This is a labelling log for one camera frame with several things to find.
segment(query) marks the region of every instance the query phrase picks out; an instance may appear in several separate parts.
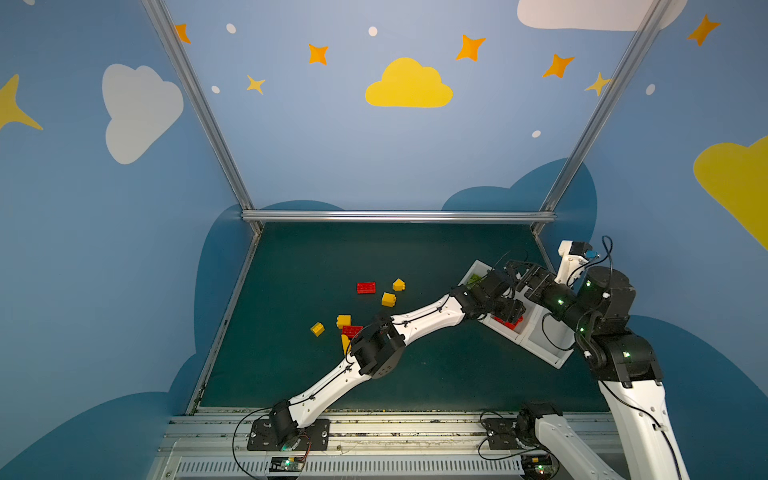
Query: red lego brick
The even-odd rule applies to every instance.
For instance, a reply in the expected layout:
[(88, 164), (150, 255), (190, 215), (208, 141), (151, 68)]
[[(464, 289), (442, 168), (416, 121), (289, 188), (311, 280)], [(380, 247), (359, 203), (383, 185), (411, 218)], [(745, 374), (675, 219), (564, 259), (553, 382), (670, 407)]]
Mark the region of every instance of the red lego brick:
[(358, 283), (357, 293), (376, 293), (376, 282)]
[(493, 316), (493, 319), (494, 319), (494, 320), (496, 320), (497, 322), (499, 322), (499, 323), (503, 324), (503, 325), (504, 325), (505, 327), (507, 327), (508, 329), (513, 329), (513, 330), (514, 330), (514, 329), (515, 329), (515, 327), (516, 327), (516, 326), (518, 326), (518, 325), (520, 325), (520, 322), (522, 322), (522, 321), (523, 321), (523, 315), (520, 315), (520, 318), (518, 318), (518, 319), (517, 319), (517, 321), (516, 321), (516, 322), (514, 322), (514, 323), (511, 323), (511, 322), (505, 322), (504, 320), (502, 320), (502, 319), (498, 318), (496, 315), (494, 315), (494, 316)]
[(358, 333), (360, 333), (360, 330), (362, 330), (361, 326), (348, 326), (348, 325), (345, 325), (341, 329), (341, 334), (342, 335), (346, 335), (351, 340), (351, 339), (355, 338), (355, 336)]

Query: yellow star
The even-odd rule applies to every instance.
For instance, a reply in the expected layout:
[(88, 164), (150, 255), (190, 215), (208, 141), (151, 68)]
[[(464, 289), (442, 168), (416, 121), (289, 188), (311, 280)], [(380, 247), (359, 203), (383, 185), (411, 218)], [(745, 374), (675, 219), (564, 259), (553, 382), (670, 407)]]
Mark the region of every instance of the yellow star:
[(707, 35), (709, 35), (711, 31), (719, 26), (719, 23), (710, 22), (710, 19), (705, 15), (704, 20), (702, 20), (699, 24), (699, 28), (694, 30), (694, 33), (690, 34), (688, 40), (695, 40), (696, 43), (701, 46), (701, 44), (704, 43), (704, 40), (707, 39)]
[(603, 91), (603, 87), (608, 84), (608, 82), (611, 81), (611, 79), (604, 80), (602, 72), (598, 73), (598, 79), (595, 83), (592, 84), (589, 88), (584, 89), (584, 91), (594, 90), (598, 93), (598, 97), (600, 96), (600, 93)]
[(0, 129), (13, 121), (17, 121), (20, 124), (42, 130), (43, 127), (38, 125), (38, 122), (32, 120), (16, 104), (17, 89), (18, 75), (12, 76), (8, 83), (3, 88), (0, 88)]
[(250, 75), (248, 75), (248, 80), (250, 80), (250, 85), (248, 85), (248, 88), (246, 88), (246, 90), (258, 90), (260, 94), (264, 95), (264, 92), (261, 91), (261, 84), (264, 83), (266, 80), (255, 81), (250, 77)]
[(462, 58), (471, 58), (472, 60), (477, 61), (478, 48), (480, 48), (480, 45), (482, 45), (482, 42), (484, 41), (484, 38), (472, 40), (470, 37), (464, 35), (464, 46), (462, 46), (462, 50), (458, 53), (456, 60), (461, 60)]
[(310, 55), (310, 63), (318, 61), (323, 65), (328, 65), (326, 63), (326, 50), (328, 50), (328, 47), (316, 47), (310, 43), (310, 52), (312, 52)]
[(565, 67), (568, 66), (569, 63), (573, 61), (573, 59), (576, 57), (570, 57), (570, 58), (560, 58), (557, 55), (555, 55), (552, 58), (552, 66), (544, 73), (545, 77), (548, 77), (549, 75), (557, 75), (560, 78), (563, 78), (563, 74), (565, 73)]

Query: yellow cloud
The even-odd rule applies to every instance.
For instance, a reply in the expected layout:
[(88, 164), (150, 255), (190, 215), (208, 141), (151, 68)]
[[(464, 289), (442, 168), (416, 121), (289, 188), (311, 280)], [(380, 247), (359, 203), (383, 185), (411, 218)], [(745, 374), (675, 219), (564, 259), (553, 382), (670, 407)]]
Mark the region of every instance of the yellow cloud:
[(768, 137), (751, 147), (713, 145), (696, 159), (694, 174), (704, 190), (768, 248)]
[(453, 90), (444, 85), (432, 67), (413, 58), (398, 58), (386, 68), (382, 80), (366, 90), (366, 100), (376, 107), (437, 108), (448, 104)]

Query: white cloud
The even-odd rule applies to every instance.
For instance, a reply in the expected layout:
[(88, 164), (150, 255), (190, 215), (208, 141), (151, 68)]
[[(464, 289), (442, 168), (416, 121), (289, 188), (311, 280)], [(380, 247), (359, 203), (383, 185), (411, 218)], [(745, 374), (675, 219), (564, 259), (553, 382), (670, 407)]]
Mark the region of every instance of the white cloud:
[(112, 121), (107, 149), (120, 164), (135, 162), (181, 116), (184, 97), (173, 82), (154, 70), (114, 64), (101, 81), (104, 104)]
[[(661, 19), (664, 28), (688, 0), (672, 0)], [(520, 0), (518, 18), (533, 28), (635, 31), (653, 0)]]

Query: black mounting plate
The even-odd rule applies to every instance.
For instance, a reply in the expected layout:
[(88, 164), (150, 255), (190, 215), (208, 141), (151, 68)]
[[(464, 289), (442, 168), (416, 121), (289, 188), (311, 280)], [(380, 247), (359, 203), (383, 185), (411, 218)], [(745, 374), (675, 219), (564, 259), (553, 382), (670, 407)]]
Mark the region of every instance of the black mounting plate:
[(491, 450), (519, 450), (523, 447), (515, 436), (515, 419), (490, 418), (482, 420), (483, 428), (494, 432), (488, 438)]
[[(317, 419), (315, 422), (306, 427), (304, 435), (310, 437), (312, 441), (312, 450), (327, 450), (328, 449), (328, 433), (330, 427), (330, 420)], [(282, 445), (277, 445), (277, 438), (275, 432), (272, 430), (272, 423), (268, 418), (254, 422), (250, 427), (250, 434), (248, 435), (248, 446), (246, 447), (251, 452), (266, 452), (266, 451), (279, 451)], [(305, 452), (306, 451), (306, 438), (300, 437), (299, 443), (293, 447), (293, 450), (286, 450), (287, 452)]]

